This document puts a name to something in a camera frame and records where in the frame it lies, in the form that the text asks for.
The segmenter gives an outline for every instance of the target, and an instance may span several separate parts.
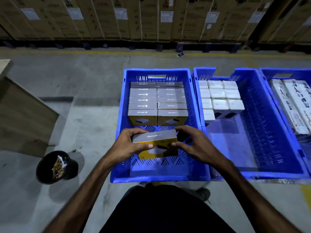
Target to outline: right hand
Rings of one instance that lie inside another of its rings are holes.
[[[175,128],[176,131],[187,133],[192,138],[192,145],[177,141],[172,143],[184,152],[188,153],[195,159],[212,166],[219,166],[223,162],[227,161],[227,158],[212,144],[207,136],[194,127],[188,125],[178,126]]]

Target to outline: black bucket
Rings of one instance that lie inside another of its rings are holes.
[[[63,161],[67,163],[64,167],[64,174],[56,179],[53,179],[53,166],[57,157],[62,157]],[[64,151],[53,151],[45,155],[37,165],[36,176],[39,182],[43,184],[53,184],[61,179],[69,180],[78,175],[79,165],[76,161],[72,160],[69,155]]]

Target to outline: blue plastic crate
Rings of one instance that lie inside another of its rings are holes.
[[[289,133],[292,135],[293,142],[296,143],[297,149],[300,152],[300,156],[303,159],[305,165],[307,166],[307,169],[309,170],[309,174],[311,173],[311,143],[306,142],[298,142],[296,139],[295,134],[292,132],[292,129],[290,128],[290,125],[281,109],[281,106],[279,106],[278,100],[273,94],[273,91],[268,83],[268,81],[272,78],[274,79],[297,79],[297,80],[304,80],[309,85],[311,85],[311,69],[282,69],[282,68],[260,68],[259,73],[264,76],[265,79],[265,85],[273,98],[274,103],[276,104],[276,107],[279,110],[279,113],[286,125],[286,128],[288,129]]]
[[[235,69],[230,77],[214,77],[216,68],[196,67],[193,80],[202,130],[246,178],[309,178],[301,149],[293,141],[256,69]],[[198,80],[236,81],[245,110],[232,119],[204,124]]]
[[[199,112],[189,69],[125,69],[116,138],[124,128],[141,127],[149,132],[173,129],[175,126],[132,126],[127,118],[130,82],[157,81],[183,82],[189,117],[186,125],[201,129]],[[118,164],[112,171],[110,181],[206,181],[210,180],[209,166],[193,159],[179,150],[178,156],[140,160],[137,154]]]

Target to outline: concrete floor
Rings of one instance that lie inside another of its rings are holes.
[[[96,162],[115,140],[125,68],[190,68],[215,66],[216,75],[230,76],[238,67],[307,68],[311,58],[300,53],[240,51],[201,54],[173,51],[108,49],[0,49],[0,58],[12,59],[8,76],[37,97],[73,97],[72,103],[55,105],[67,118],[59,144],[79,163],[79,175],[68,181],[42,185],[35,177],[39,158],[0,151],[0,232],[41,232],[85,180]],[[137,183],[111,184],[109,176],[99,194],[84,232],[99,232],[124,193]],[[226,182],[179,182],[175,185],[211,191],[211,208],[236,232],[254,232]],[[253,183],[280,212],[303,232],[311,232],[311,209],[306,191],[298,184]]]

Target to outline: person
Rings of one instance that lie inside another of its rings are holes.
[[[301,232],[249,184],[235,165],[202,131],[187,125],[175,129],[191,136],[192,145],[182,142],[172,145],[202,163],[213,166],[222,175],[239,200],[255,232]],[[151,144],[131,142],[134,134],[146,132],[140,128],[122,130],[113,146],[99,160],[44,233],[82,232],[111,169],[134,153],[153,148]],[[199,198],[172,185],[147,186],[149,187],[140,186],[128,191],[100,232],[234,232]]]

